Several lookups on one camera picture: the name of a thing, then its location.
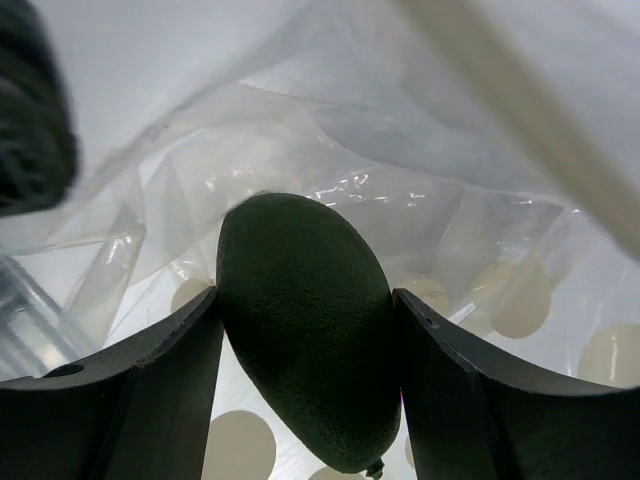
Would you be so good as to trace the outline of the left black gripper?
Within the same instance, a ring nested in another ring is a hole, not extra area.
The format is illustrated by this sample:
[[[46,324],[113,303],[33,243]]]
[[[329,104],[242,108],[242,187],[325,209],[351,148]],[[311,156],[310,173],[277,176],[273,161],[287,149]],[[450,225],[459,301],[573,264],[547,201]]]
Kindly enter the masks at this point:
[[[79,173],[64,77],[29,1],[1,3],[1,213],[56,207]]]

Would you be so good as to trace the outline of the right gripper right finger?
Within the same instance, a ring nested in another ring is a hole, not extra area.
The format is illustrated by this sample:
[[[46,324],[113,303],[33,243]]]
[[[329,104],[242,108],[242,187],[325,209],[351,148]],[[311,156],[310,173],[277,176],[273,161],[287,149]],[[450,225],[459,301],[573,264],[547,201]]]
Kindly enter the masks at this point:
[[[536,366],[393,293],[420,479],[636,479],[639,390]]]

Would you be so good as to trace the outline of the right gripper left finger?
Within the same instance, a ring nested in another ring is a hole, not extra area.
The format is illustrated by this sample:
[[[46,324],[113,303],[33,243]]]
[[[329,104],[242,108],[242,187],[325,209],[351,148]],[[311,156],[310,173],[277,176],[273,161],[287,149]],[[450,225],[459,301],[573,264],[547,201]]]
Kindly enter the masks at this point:
[[[4,479],[198,479],[223,328],[208,288],[42,378],[1,384]]]

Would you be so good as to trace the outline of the fake dark green avocado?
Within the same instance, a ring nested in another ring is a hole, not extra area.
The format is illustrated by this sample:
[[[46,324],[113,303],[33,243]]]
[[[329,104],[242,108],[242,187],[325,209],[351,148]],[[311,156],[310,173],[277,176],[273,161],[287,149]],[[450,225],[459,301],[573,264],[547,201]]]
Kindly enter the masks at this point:
[[[401,417],[398,328],[376,256],[335,210],[261,193],[225,216],[216,302],[261,396],[327,466],[379,478]]]

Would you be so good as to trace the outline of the clear polka dot zip bag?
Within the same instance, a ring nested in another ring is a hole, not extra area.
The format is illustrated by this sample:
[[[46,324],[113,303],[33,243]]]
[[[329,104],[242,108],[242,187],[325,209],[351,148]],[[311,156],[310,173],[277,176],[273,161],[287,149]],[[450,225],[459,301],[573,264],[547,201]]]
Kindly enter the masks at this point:
[[[1,384],[42,378],[216,286],[226,214],[289,193],[405,289],[536,366],[639,390],[635,1],[29,1],[79,173],[1,213]],[[223,328],[198,479],[339,472]]]

